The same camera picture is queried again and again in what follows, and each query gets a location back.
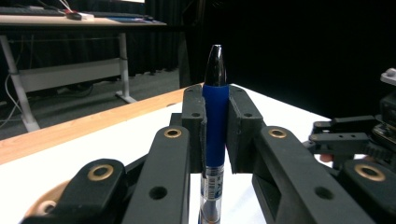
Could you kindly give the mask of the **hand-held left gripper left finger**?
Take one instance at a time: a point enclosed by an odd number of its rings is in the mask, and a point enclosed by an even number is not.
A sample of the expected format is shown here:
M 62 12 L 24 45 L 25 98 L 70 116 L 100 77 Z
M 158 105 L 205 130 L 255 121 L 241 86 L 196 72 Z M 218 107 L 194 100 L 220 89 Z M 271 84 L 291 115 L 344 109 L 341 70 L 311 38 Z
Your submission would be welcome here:
M 205 99 L 200 84 L 183 92 L 182 112 L 152 142 L 121 224 L 188 224 L 191 174 L 201 173 Z

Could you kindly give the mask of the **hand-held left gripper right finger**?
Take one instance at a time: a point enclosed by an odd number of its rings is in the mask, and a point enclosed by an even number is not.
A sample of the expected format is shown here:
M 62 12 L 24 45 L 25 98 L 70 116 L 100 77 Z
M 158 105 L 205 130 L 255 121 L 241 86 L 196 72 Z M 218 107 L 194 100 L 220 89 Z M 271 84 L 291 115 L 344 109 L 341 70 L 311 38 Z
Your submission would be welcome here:
M 289 130 L 268 126 L 247 92 L 231 86 L 227 150 L 251 174 L 267 224 L 375 224 Z

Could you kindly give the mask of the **blue pen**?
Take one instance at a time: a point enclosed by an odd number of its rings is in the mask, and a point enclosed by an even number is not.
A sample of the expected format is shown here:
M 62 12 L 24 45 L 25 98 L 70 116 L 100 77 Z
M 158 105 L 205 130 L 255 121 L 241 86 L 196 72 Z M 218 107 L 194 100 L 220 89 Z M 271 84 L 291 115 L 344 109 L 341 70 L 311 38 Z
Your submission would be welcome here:
M 201 175 L 199 224 L 220 224 L 229 85 L 222 45 L 213 45 L 206 65 L 205 166 Z

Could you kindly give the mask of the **white mat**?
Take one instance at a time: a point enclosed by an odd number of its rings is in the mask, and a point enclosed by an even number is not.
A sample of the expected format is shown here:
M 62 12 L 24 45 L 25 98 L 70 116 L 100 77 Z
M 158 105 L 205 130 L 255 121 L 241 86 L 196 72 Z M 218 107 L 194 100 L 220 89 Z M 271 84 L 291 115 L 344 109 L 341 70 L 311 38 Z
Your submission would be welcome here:
M 289 129 L 307 140 L 321 115 L 241 87 L 267 125 Z M 20 224 L 45 193 L 71 179 L 90 161 L 114 159 L 125 165 L 149 152 L 155 133 L 181 112 L 183 90 L 110 109 L 62 125 L 0 141 L 0 224 Z M 224 168 L 221 224 L 266 224 L 251 175 Z

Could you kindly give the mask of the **black curtain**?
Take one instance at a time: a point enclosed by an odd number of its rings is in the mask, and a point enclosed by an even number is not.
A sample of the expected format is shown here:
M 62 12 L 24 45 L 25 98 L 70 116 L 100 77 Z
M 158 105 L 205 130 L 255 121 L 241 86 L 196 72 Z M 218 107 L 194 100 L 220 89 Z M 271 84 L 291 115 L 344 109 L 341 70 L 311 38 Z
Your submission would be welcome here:
M 214 44 L 228 80 L 328 118 L 375 115 L 396 68 L 396 0 L 145 0 L 180 29 L 181 85 L 203 80 Z

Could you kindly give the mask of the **blue desk pad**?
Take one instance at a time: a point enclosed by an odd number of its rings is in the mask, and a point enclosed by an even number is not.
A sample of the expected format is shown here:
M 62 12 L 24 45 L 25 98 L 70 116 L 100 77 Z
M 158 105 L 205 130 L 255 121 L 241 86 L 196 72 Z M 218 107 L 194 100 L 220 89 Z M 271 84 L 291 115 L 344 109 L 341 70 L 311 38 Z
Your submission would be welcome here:
M 153 23 L 153 20 L 148 20 L 147 18 L 108 17 L 107 19 L 124 23 Z

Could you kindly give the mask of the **black keyboard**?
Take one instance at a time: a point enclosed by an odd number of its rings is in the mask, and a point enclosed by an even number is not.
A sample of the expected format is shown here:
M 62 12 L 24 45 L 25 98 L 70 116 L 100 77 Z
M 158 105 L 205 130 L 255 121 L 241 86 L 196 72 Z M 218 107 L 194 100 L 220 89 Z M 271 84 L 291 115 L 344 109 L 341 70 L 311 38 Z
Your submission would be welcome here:
M 0 7 L 0 15 L 62 17 L 64 14 L 50 9 L 31 9 L 25 7 Z

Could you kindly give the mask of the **white metal frame desk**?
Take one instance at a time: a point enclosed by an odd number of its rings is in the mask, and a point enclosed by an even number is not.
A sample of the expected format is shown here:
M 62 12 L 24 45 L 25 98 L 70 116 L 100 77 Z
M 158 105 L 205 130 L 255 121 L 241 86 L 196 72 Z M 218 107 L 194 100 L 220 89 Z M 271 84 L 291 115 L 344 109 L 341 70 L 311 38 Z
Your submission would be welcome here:
M 116 92 L 116 95 L 127 103 L 133 103 L 134 98 L 130 96 L 129 87 L 126 34 L 137 30 L 154 31 L 164 26 L 165 24 L 159 21 L 153 23 L 124 23 L 107 18 L 94 18 L 93 21 L 73 21 L 66 17 L 0 15 L 0 45 L 6 57 L 8 72 L 19 99 L 21 119 L 26 130 L 33 132 L 39 129 L 26 96 L 31 91 L 41 91 L 119 75 L 121 89 Z M 116 39 L 119 41 L 120 56 L 97 62 L 20 70 L 17 68 L 7 38 L 9 35 L 18 32 L 29 35 L 44 32 L 60 32 L 62 34 L 71 32 L 88 34 L 113 32 L 117 35 Z

